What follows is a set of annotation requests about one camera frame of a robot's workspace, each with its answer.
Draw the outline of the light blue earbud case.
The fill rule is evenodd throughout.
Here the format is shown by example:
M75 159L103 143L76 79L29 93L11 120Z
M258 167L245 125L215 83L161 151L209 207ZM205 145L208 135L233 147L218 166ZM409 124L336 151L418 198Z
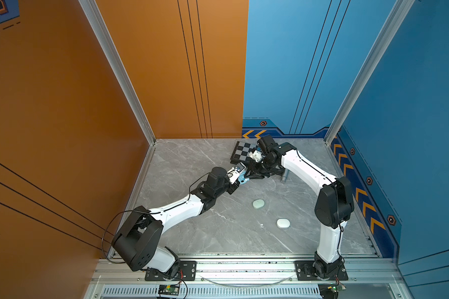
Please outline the light blue earbud case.
M245 183L247 183L249 181L249 178L245 178L244 176L240 176L238 178L238 181L239 181L240 184L245 184Z

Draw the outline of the white earbud case front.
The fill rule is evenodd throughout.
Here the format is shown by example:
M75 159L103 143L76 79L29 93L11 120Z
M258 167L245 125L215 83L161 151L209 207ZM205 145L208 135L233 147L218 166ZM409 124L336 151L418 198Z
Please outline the white earbud case front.
M280 228L280 229L287 229L291 226L291 222L289 219L285 219L285 218L280 218L277 220L276 225Z

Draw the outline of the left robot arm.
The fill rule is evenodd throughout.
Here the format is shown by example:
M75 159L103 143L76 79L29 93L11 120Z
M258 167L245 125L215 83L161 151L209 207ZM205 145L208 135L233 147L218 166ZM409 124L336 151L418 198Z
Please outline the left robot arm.
M159 208L139 206L129 210L111 247L133 272L152 269L166 279L179 279L180 258L168 247L159 246L161 236L183 221L210 210L224 193L232 194L245 172L246 167L241 163L230 170L214 167L192 183L184 198Z

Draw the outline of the aluminium corner post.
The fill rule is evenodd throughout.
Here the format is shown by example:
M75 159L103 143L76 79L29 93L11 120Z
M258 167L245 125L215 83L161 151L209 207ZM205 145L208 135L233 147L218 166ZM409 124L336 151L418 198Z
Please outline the aluminium corner post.
M147 119L138 95L134 89L132 81L126 71L122 62L120 54L115 46L113 38L107 28L106 22L100 12L96 1L92 0L78 0L81 8L90 24L100 46L102 52L111 67L117 82L119 83L127 102L132 109L132 112L144 134L148 143L151 146L156 144L156 137L153 133L151 125Z
M324 137L324 143L327 146L331 145L334 138L337 137L338 131L343 126L347 116L357 102L364 87L374 73L375 68L379 64L397 31L404 22L404 19L408 15L411 7L414 5L414 2L414 0L398 0L393 5L384 22L384 25L376 37L376 40L365 58L362 67L356 75L354 82L343 99L343 102Z

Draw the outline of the white earbud case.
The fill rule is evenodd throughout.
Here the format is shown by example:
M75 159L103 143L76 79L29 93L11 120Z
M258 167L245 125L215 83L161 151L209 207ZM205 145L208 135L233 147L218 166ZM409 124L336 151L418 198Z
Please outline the white earbud case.
M285 219L285 218L280 218L277 220L276 225L280 228L280 229L287 229L291 226L291 222L289 219Z
M261 209L264 207L265 201L263 199L257 199L253 201L252 205L254 209Z

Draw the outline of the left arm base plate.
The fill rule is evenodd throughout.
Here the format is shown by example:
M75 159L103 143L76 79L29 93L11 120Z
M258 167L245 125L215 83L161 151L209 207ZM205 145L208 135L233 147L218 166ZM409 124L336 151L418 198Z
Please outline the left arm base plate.
M197 271L197 262L193 260L185 260L175 262L166 272L157 269L148 268L145 273L145 281L194 281Z

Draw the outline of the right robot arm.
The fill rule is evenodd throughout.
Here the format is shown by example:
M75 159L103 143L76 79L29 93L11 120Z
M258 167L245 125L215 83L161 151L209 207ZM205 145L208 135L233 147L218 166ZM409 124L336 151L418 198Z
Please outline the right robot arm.
M344 229L354 212L349 179L333 176L310 162L292 144L277 144L267 135L258 140L258 149L248 155L251 162L245 178L262 179L288 170L304 181L317 195L314 213L321 223L312 275L319 280L339 279L344 273L341 252Z

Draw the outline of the right aluminium corner post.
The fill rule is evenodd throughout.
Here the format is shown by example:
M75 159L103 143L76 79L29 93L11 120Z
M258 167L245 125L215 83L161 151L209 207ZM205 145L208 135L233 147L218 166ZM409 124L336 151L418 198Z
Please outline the right aluminium corner post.
M324 143L327 146L331 145L334 138L337 137L338 131L343 126L347 116L357 102L364 87L374 73L375 68L379 64L397 31L404 22L404 19L408 15L411 7L414 5L414 2L414 0L398 0L393 5L384 22L384 25L376 37L376 40L365 58L362 67L356 75L354 82L343 99L343 102L324 137Z

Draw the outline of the aluminium front rail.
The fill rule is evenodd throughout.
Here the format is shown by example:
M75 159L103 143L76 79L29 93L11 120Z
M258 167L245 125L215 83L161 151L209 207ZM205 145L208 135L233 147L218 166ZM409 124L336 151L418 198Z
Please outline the aluminium front rail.
M311 260L305 255L182 255L181 261L197 262L195 282L239 284L305 283L299 281L294 262ZM382 259L371 255L345 255L344 266L349 277L341 283L355 284L397 284L404 279L391 259ZM117 260L111 264L100 260L91 282L93 284L144 284L145 272L133 272Z

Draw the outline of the black white chessboard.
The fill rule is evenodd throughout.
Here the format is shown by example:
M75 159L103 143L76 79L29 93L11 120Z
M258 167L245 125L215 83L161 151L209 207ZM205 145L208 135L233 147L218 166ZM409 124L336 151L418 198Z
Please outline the black white chessboard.
M237 141L234 146L234 150L231 154L230 163L231 164L243 163L244 165L248 165L249 162L252 160L248 156L248 154L250 152L254 152L256 149L258 149L257 144Z

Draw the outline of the green circuit board left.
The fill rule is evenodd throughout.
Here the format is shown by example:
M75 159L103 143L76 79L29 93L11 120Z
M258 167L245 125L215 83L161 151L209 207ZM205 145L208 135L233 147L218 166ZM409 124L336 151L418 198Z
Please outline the green circuit board left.
M159 285L159 297L177 297L180 294L180 285Z

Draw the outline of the green circuit board right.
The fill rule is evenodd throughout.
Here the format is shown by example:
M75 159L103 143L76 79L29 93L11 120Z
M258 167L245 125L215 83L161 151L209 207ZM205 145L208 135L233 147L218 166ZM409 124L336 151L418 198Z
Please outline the green circuit board right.
M340 291L346 290L346 286L344 284L331 285L328 287L328 290L333 294L336 294Z

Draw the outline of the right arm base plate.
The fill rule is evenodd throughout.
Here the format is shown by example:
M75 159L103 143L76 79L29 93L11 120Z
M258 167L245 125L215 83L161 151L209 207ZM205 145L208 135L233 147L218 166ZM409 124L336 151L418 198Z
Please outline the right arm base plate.
M336 260L327 264L320 260L297 260L294 262L295 272L299 281L348 281L349 277L344 263Z

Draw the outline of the green circuit board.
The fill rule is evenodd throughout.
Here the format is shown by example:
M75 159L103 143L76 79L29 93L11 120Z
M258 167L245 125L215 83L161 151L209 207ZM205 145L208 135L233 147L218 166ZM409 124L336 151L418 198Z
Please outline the green circuit board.
M333 294L336 294L340 291L346 290L346 286L344 284L331 285L328 287L328 290Z
M180 294L180 285L159 285L159 297L177 297Z

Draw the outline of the left aluminium corner post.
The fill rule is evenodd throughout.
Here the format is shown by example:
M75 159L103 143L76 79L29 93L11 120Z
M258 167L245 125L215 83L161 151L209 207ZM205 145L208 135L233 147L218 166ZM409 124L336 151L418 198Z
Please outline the left aluminium corner post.
M144 134L148 143L151 146L156 144L156 137L153 133L151 125L147 119L138 95L134 89L132 81L126 71L122 62L120 54L115 46L113 38L107 28L106 22L100 12L96 1L92 0L78 0L81 8L90 24L100 46L102 52L111 67L117 82L119 83L127 102L132 109L132 112Z

